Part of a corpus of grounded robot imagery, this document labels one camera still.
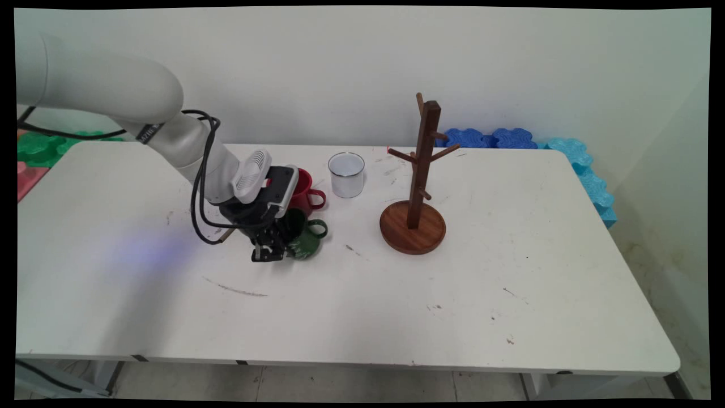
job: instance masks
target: table leg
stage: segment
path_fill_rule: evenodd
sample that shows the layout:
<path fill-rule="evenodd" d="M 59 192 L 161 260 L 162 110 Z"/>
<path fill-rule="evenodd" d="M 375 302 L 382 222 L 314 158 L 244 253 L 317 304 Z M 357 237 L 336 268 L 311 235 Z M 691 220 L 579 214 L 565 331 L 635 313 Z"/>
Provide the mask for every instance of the table leg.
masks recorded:
<path fill-rule="evenodd" d="M 84 378 L 79 378 L 67 372 L 63 372 L 53 364 L 48 364 L 37 359 L 22 359 L 24 364 L 15 364 L 15 385 L 19 385 L 34 393 L 39 393 L 48 398 L 108 398 L 107 387 L 113 379 L 118 362 L 95 361 L 91 362 L 92 370 Z M 72 390 L 54 383 L 68 385 Z"/>
<path fill-rule="evenodd" d="M 615 375 L 522 374 L 530 400 L 593 399 L 641 379 Z"/>

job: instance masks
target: floor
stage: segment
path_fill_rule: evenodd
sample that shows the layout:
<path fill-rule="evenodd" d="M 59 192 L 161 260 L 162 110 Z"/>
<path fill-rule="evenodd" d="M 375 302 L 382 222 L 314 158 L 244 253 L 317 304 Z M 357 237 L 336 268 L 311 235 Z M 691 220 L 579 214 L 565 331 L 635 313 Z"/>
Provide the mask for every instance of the floor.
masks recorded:
<path fill-rule="evenodd" d="M 85 362 L 59 362 L 79 375 Z M 205 401 L 435 402 L 525 401 L 518 374 L 331 367 L 258 367 L 127 362 L 119 399 Z M 15 399 L 40 399 L 16 387 Z M 672 398 L 664 379 L 644 378 L 607 398 Z"/>

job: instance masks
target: wooden pole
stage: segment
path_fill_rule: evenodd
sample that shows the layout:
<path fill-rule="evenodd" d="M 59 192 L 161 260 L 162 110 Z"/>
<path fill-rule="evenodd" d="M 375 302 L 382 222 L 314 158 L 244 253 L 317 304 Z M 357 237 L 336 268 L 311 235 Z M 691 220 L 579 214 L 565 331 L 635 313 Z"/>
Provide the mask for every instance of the wooden pole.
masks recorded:
<path fill-rule="evenodd" d="M 433 133 L 438 131 L 438 120 L 441 118 L 441 107 L 436 101 L 423 104 L 418 129 L 418 146 L 415 151 L 416 166 L 413 166 L 413 180 L 410 183 L 410 199 L 407 215 L 408 229 L 417 229 L 421 221 L 423 196 L 418 190 L 426 191 L 428 170 L 431 167 L 431 155 L 435 145 Z"/>

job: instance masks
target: cup rim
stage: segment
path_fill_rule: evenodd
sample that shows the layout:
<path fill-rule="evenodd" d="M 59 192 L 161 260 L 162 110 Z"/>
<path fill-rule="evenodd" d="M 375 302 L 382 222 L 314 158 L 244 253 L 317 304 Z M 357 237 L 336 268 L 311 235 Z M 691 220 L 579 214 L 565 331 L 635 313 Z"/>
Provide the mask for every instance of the cup rim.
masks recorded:
<path fill-rule="evenodd" d="M 359 158 L 360 158 L 360 159 L 362 160 L 362 168 L 360 169 L 360 171 L 358 171 L 358 172 L 357 172 L 357 173 L 355 173 L 355 174 L 348 174 L 348 175 L 346 175 L 346 176 L 343 176 L 342 174 L 337 174 L 337 173 L 335 173 L 335 172 L 334 172 L 334 171 L 332 170 L 332 167 L 330 167 L 330 162 L 332 161 L 332 159 L 334 159 L 334 158 L 335 158 L 336 156 L 339 156 L 339 155 L 345 155 L 345 154 L 348 154 L 348 155 L 356 155 L 357 157 L 359 157 Z M 332 157 L 330 157 L 330 159 L 329 159 L 329 160 L 327 160 L 327 168 L 328 168 L 328 170 L 330 171 L 330 173 L 334 174 L 335 176 L 338 176 L 338 177 L 353 177 L 353 176 L 356 176 L 356 175 L 358 175 L 358 174 L 362 173 L 362 172 L 363 172 L 363 170 L 365 170 L 365 159 L 363 159 L 363 158 L 362 158 L 362 157 L 361 157 L 360 155 L 358 155 L 357 153 L 353 153 L 353 152 L 340 152 L 340 153 L 335 153 L 334 155 L 332 155 Z"/>

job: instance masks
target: table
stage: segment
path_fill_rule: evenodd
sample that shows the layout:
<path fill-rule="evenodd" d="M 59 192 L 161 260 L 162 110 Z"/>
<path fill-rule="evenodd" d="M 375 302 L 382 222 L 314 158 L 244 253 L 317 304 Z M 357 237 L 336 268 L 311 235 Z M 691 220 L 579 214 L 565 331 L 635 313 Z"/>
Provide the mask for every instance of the table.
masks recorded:
<path fill-rule="evenodd" d="M 238 232 L 204 244 L 191 185 L 148 147 L 75 145 L 17 207 L 16 357 L 521 372 L 541 399 L 678 370 L 562 153 L 461 149 L 433 163 L 428 203 L 447 233 L 410 256 L 378 227 L 407 199 L 409 163 L 385 147 L 228 145 L 240 158 L 258 147 L 327 194 L 313 218 L 330 233 L 306 261 L 253 264 Z M 365 160 L 352 199 L 330 188 L 341 151 Z"/>

